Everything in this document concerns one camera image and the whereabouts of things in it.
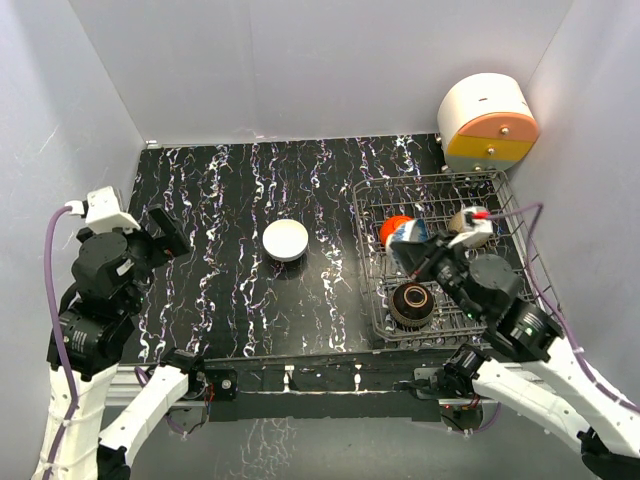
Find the blue white patterned bowl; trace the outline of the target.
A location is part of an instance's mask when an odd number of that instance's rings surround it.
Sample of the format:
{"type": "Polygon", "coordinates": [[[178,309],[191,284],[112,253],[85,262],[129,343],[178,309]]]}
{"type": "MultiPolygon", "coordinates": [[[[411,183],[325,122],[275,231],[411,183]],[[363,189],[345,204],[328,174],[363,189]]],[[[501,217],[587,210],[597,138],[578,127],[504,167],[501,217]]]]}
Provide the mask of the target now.
{"type": "Polygon", "coordinates": [[[399,243],[409,242],[425,242],[429,239],[430,233],[423,219],[412,219],[411,221],[400,226],[387,240],[385,245],[385,253],[393,262],[395,267],[406,274],[401,266],[399,256],[399,243]]]}

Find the wire dish rack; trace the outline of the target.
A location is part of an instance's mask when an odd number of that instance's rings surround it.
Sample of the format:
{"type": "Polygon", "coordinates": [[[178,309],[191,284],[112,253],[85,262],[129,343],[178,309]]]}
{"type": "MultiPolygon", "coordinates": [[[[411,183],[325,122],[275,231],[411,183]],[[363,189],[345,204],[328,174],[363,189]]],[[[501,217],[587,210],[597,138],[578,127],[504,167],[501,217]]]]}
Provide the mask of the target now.
{"type": "Polygon", "coordinates": [[[503,257],[524,280],[520,295],[546,311],[559,300],[542,257],[528,244],[530,222],[502,172],[444,173],[362,180],[353,189],[358,249],[361,260],[361,292],[366,299],[373,332],[389,343],[402,346],[448,348],[461,343],[478,344],[482,323],[467,317],[435,283],[426,288],[435,307],[429,323],[418,330],[404,330],[392,319],[388,300],[405,282],[405,276],[387,257],[379,229],[394,215],[420,218],[431,233],[448,227],[465,207],[480,206],[500,214],[494,233],[486,243],[466,256],[480,254],[503,257]]]}

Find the red bowl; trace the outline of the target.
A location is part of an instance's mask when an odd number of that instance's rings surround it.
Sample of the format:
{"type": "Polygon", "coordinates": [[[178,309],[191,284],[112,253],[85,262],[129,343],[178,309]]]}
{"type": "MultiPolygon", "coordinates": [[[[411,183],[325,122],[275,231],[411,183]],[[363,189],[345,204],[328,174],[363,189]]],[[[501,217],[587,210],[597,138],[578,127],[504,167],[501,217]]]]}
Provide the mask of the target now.
{"type": "Polygon", "coordinates": [[[406,215],[394,215],[386,219],[379,229],[379,238],[383,246],[386,245],[388,238],[402,225],[412,220],[412,217],[406,215]]]}

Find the brown beige bowl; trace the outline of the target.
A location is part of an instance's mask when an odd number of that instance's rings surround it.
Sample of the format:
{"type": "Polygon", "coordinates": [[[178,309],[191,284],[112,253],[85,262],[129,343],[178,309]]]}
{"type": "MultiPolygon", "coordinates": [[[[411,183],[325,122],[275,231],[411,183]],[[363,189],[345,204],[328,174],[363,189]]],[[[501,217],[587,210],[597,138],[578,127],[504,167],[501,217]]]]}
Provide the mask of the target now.
{"type": "Polygon", "coordinates": [[[432,293],[422,284],[406,282],[397,286],[389,296],[392,319],[404,330],[425,327],[433,314],[435,301],[432,293]]]}

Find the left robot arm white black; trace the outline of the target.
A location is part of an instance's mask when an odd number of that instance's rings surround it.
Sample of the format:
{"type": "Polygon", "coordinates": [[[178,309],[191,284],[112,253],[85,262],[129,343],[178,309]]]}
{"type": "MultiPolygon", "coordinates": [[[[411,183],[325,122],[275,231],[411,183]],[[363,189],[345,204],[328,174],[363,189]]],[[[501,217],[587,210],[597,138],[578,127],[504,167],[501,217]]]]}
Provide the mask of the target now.
{"type": "Polygon", "coordinates": [[[181,223],[160,206],[149,211],[160,228],[152,236],[120,206],[100,212],[71,202],[51,218],[45,237],[45,286],[52,319],[48,347],[50,400],[36,479],[127,479],[134,460],[170,408],[201,396],[207,386],[201,356],[170,350],[150,374],[140,375],[137,396],[109,425],[102,420],[107,394],[125,343],[142,309],[156,269],[186,255],[181,223]],[[59,218],[85,218],[77,235],[72,285],[55,297],[52,247],[59,218]]]}

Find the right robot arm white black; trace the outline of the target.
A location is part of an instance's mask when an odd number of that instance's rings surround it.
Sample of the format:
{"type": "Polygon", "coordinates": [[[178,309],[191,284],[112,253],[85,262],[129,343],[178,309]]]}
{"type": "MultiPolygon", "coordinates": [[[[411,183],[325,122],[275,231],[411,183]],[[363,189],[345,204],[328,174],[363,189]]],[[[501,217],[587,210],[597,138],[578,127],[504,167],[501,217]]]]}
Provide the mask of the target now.
{"type": "Polygon", "coordinates": [[[466,316],[485,324],[483,337],[495,351],[545,383],[538,387],[465,344],[443,367],[453,394],[475,392],[509,406],[565,440],[600,479],[638,478],[638,407],[607,389],[559,323],[520,297],[523,280],[506,260],[468,260],[448,233],[388,247],[409,278],[436,282],[466,316]]]}

